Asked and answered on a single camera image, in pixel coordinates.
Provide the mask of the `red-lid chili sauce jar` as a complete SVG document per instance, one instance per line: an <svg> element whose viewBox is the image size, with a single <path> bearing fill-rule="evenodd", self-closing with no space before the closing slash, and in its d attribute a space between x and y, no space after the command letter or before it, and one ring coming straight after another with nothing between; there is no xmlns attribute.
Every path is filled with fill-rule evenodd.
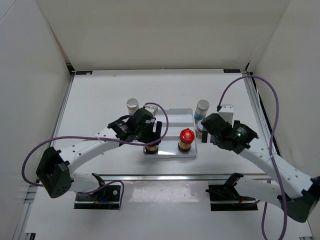
<svg viewBox="0 0 320 240"><path fill-rule="evenodd" d="M159 150L159 144L161 141L157 141L156 143L153 143L151 145L147 145L144 147L146 154L157 154Z"/></svg>
<svg viewBox="0 0 320 240"><path fill-rule="evenodd" d="M189 128L183 129L179 135L178 149L181 152L188 152L194 140L195 133Z"/></svg>

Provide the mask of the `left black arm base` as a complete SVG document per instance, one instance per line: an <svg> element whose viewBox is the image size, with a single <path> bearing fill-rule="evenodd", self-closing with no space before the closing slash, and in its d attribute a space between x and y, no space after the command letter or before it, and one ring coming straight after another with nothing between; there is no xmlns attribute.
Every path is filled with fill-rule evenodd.
<svg viewBox="0 0 320 240"><path fill-rule="evenodd" d="M92 174L99 188L93 193L76 193L74 209L76 210L119 210L122 206L125 184L121 180L108 183L96 173Z"/></svg>

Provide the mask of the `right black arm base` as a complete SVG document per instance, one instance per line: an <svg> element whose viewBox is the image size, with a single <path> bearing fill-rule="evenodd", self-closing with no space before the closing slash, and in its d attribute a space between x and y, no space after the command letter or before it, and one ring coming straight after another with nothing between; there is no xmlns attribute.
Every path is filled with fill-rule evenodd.
<svg viewBox="0 0 320 240"><path fill-rule="evenodd" d="M240 173L233 173L223 184L209 184L205 190L209 195L210 210L212 212L240 212L257 211L258 200L240 195L236 183L243 178Z"/></svg>

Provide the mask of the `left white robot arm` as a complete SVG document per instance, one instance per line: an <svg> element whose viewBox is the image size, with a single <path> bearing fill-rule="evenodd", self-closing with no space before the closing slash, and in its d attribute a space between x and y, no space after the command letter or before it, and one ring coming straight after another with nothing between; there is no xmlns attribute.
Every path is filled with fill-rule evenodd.
<svg viewBox="0 0 320 240"><path fill-rule="evenodd" d="M104 181L96 173L76 170L107 151L137 142L139 146L155 146L161 141L162 122L156 120L158 108L144 106L133 115L124 115L108 124L92 137L70 147L47 148L39 162L36 175L48 195L58 198L68 191L85 192L93 200L105 194Z"/></svg>

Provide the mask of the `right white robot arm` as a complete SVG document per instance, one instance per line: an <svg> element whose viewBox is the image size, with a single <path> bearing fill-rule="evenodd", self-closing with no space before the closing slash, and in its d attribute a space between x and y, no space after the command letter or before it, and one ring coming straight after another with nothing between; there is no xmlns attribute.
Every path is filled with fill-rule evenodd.
<svg viewBox="0 0 320 240"><path fill-rule="evenodd" d="M320 200L320 179L311 177L285 161L269 148L258 134L247 125L225 121L218 113L212 113L202 121L203 128L214 138L215 145L247 159L275 184L233 173L224 183L224 193L230 200L240 196L252 197L282 209L289 218L305 223Z"/></svg>

